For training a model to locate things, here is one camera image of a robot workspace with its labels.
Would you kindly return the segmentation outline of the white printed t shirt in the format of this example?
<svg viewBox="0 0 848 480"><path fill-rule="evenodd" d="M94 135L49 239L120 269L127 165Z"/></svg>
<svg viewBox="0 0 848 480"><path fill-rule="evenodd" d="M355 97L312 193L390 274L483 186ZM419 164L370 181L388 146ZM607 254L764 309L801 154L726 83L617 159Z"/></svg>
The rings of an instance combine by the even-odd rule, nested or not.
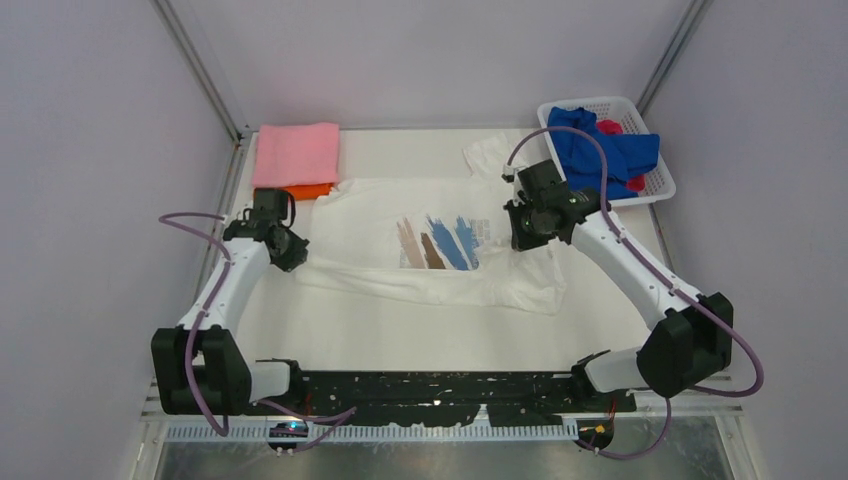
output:
<svg viewBox="0 0 848 480"><path fill-rule="evenodd" d="M463 150L462 178L354 178L318 198L296 280L419 304L556 313L566 280L556 251L517 252L498 134Z"/></svg>

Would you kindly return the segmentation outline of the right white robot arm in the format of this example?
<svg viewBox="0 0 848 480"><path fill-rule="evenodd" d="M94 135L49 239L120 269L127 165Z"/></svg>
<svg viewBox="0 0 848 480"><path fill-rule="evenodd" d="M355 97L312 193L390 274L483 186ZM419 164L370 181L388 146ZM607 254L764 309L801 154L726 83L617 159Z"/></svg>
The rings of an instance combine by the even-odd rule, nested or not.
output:
<svg viewBox="0 0 848 480"><path fill-rule="evenodd" d="M572 367L577 406L596 410L623 389L670 399L730 364L730 301L680 281L626 232L596 190L571 189L551 160L504 179L514 188L504 206L512 248L529 251L554 240L576 248L627 296L650 331L640 346L605 350Z"/></svg>

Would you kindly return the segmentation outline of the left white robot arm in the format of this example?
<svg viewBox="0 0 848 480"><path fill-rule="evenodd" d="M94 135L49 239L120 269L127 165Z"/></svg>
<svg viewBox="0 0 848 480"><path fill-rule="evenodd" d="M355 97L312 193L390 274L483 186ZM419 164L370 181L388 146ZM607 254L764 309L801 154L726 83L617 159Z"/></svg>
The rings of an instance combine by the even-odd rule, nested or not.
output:
<svg viewBox="0 0 848 480"><path fill-rule="evenodd" d="M268 397L284 414L307 398L296 362L248 362L235 336L254 287L270 269L290 273L307 259L307 240L291 229L294 197L261 188L226 225L205 240L220 256L195 304L178 324L158 329L151 353L159 399L171 415L237 416Z"/></svg>

